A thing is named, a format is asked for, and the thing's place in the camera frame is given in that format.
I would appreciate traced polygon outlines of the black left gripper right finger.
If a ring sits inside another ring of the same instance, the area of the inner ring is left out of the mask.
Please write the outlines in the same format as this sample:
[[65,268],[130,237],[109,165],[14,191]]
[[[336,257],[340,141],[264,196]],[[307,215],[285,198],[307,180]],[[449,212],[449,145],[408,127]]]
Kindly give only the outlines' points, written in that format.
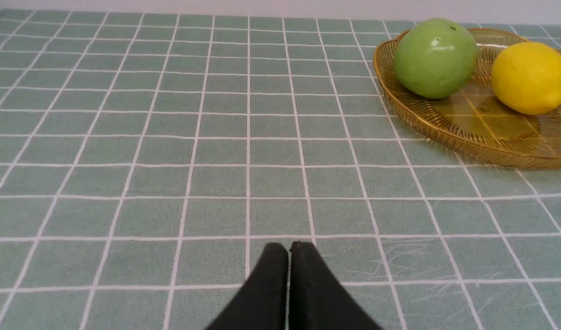
[[293,242],[289,274],[291,330],[380,330],[339,283],[312,242]]

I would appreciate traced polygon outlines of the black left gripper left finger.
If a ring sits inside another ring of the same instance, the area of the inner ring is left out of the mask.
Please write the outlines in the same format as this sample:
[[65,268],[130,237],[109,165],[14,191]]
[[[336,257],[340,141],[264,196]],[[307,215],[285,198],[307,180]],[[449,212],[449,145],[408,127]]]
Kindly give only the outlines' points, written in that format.
[[288,265],[282,244],[266,244],[245,283],[207,330],[284,330]]

